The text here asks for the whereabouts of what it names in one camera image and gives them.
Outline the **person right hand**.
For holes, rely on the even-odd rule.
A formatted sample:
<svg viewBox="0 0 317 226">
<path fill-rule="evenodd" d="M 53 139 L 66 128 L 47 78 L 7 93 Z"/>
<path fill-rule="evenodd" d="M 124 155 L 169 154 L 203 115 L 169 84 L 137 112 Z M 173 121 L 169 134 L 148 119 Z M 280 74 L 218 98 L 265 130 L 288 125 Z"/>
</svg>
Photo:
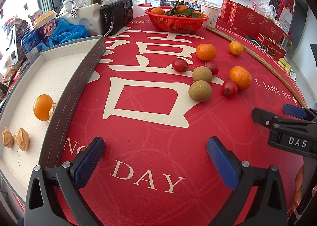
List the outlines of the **person right hand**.
<svg viewBox="0 0 317 226">
<path fill-rule="evenodd" d="M 294 189 L 291 207 L 288 210 L 289 214 L 292 214 L 301 202 L 301 199 L 302 199 L 301 187 L 303 185 L 303 180 L 304 180 L 304 166 L 300 168 L 295 178 L 295 189 Z"/>
</svg>

